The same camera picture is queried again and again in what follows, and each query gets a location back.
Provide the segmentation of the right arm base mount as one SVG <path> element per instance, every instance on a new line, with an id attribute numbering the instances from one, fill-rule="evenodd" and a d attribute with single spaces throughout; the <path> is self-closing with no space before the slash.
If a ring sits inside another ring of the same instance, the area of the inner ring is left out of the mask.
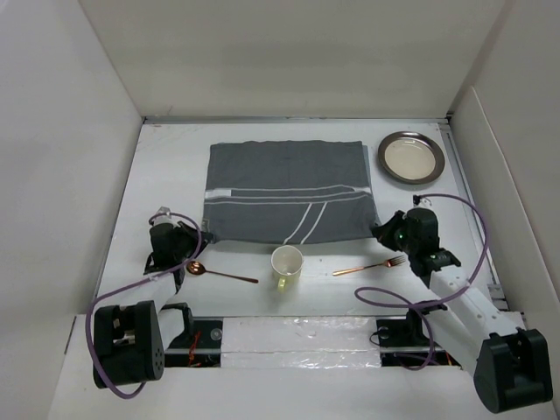
<path id="1" fill-rule="evenodd" d="M 380 352 L 384 368 L 399 367 L 417 371 L 426 367 L 458 367 L 459 364 L 438 344 L 430 353 L 424 323 L 415 312 L 375 319 L 369 342 Z"/>

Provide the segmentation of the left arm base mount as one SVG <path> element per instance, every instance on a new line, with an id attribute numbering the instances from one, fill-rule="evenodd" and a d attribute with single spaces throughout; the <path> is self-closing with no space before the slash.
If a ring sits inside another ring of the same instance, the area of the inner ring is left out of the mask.
<path id="1" fill-rule="evenodd" d="M 186 328 L 164 355 L 166 368 L 219 368 L 223 318 L 195 317 L 186 313 Z"/>

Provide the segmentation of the grey cloth placemat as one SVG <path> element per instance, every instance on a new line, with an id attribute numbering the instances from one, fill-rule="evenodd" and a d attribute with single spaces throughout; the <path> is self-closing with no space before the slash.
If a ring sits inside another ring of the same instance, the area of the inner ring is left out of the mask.
<path id="1" fill-rule="evenodd" d="M 362 142 L 247 141 L 210 148 L 202 228 L 217 242 L 319 244 L 379 223 Z"/>

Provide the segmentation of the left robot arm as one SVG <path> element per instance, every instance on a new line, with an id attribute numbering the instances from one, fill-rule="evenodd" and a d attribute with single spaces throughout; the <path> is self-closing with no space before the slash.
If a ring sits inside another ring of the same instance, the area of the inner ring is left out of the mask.
<path id="1" fill-rule="evenodd" d="M 206 331 L 185 302 L 175 303 L 193 262 L 209 242 L 196 222 L 162 207 L 150 220 L 143 278 L 99 296 L 87 313 L 86 336 L 97 388 L 122 399 L 159 380 L 171 347 L 194 351 Z"/>

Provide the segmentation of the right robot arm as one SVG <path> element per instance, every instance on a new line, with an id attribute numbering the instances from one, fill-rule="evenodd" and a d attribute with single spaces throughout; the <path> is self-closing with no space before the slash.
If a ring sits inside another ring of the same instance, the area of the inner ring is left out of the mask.
<path id="1" fill-rule="evenodd" d="M 443 348 L 472 376 L 479 399 L 492 413 L 551 401 L 545 337 L 518 326 L 470 286 L 460 260 L 440 245 L 434 212 L 398 211 L 372 234 L 383 247 L 403 252 L 433 294 L 404 319 L 382 321 L 382 346 Z"/>

